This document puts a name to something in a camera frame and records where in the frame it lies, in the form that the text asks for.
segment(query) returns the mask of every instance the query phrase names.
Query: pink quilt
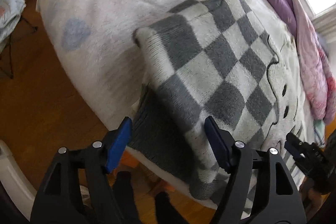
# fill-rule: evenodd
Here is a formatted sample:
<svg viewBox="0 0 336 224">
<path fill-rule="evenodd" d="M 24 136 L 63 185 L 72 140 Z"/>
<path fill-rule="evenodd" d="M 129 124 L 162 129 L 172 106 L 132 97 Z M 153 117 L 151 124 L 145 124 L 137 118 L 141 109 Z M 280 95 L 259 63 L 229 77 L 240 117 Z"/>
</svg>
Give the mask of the pink quilt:
<svg viewBox="0 0 336 224">
<path fill-rule="evenodd" d="M 313 24 L 299 0 L 268 2 L 295 37 L 300 75 L 313 117 L 331 123 L 336 113 L 336 81 Z"/>
</svg>

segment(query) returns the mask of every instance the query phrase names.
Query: person's leg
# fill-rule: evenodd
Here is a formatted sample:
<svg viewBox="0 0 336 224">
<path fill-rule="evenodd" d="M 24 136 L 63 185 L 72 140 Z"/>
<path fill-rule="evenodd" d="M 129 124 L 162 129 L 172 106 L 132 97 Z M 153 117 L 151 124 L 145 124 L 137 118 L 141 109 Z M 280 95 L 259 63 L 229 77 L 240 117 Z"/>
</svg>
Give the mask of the person's leg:
<svg viewBox="0 0 336 224">
<path fill-rule="evenodd" d="M 158 224 L 189 224 L 170 203 L 166 192 L 155 196 L 155 214 Z"/>
<path fill-rule="evenodd" d="M 121 171 L 117 174 L 117 179 L 112 187 L 115 199 L 124 215 L 130 223 L 141 223 L 139 214 L 134 202 L 134 193 L 131 185 L 131 173 Z"/>
</svg>

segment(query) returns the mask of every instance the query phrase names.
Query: blue spot on blanket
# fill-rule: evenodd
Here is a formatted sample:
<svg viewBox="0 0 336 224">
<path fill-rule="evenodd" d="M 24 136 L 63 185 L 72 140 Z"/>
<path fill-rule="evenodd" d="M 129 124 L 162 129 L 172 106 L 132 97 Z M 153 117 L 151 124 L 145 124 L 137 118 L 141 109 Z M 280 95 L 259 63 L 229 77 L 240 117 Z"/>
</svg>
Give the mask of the blue spot on blanket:
<svg viewBox="0 0 336 224">
<path fill-rule="evenodd" d="M 66 51 L 73 51 L 91 34 L 91 29 L 86 25 L 84 20 L 70 18 L 65 24 L 62 37 L 62 47 Z"/>
</svg>

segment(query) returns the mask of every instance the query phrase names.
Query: metal screw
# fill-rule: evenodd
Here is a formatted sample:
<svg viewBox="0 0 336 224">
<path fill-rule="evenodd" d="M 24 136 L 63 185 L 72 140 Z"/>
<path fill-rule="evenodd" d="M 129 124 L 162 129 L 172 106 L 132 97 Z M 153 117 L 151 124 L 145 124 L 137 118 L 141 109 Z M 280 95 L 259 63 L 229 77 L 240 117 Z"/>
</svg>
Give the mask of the metal screw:
<svg viewBox="0 0 336 224">
<path fill-rule="evenodd" d="M 61 147 L 61 148 L 58 150 L 58 153 L 60 153 L 60 154 L 64 154 L 66 151 L 67 151 L 67 148 L 66 148 L 66 147 Z"/>
<path fill-rule="evenodd" d="M 103 144 L 100 141 L 96 141 L 92 144 L 94 148 L 100 148 Z"/>
<path fill-rule="evenodd" d="M 241 141 L 237 141 L 237 142 L 235 142 L 235 146 L 238 147 L 238 148 L 243 148 L 245 146 L 245 144 Z"/>
<path fill-rule="evenodd" d="M 269 151 L 273 155 L 276 155 L 278 153 L 278 150 L 276 148 L 270 148 Z"/>
</svg>

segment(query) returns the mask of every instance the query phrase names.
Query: checkered cardigan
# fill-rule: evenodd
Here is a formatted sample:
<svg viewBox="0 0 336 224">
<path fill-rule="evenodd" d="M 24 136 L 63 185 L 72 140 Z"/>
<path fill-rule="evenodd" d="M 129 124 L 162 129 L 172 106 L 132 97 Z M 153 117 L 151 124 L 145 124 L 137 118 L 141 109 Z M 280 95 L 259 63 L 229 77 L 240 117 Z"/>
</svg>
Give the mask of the checkered cardigan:
<svg viewBox="0 0 336 224">
<path fill-rule="evenodd" d="M 148 149 L 164 154 L 172 140 L 173 151 L 164 156 L 177 153 L 179 159 L 169 167 L 158 165 L 174 174 L 184 163 L 189 173 L 180 178 L 189 183 L 193 197 L 213 197 L 229 177 L 219 168 L 204 133 L 207 116 L 236 140 L 255 149 L 276 146 L 284 155 L 286 133 L 301 126 L 296 89 L 272 39 L 243 0 L 186 0 L 134 36 L 149 83 L 130 146 L 139 149 L 139 136 L 144 143 L 154 138 Z M 177 135 L 184 137 L 189 150 Z M 184 162 L 187 153 L 194 161 Z M 145 156 L 155 158 L 147 150 Z"/>
</svg>

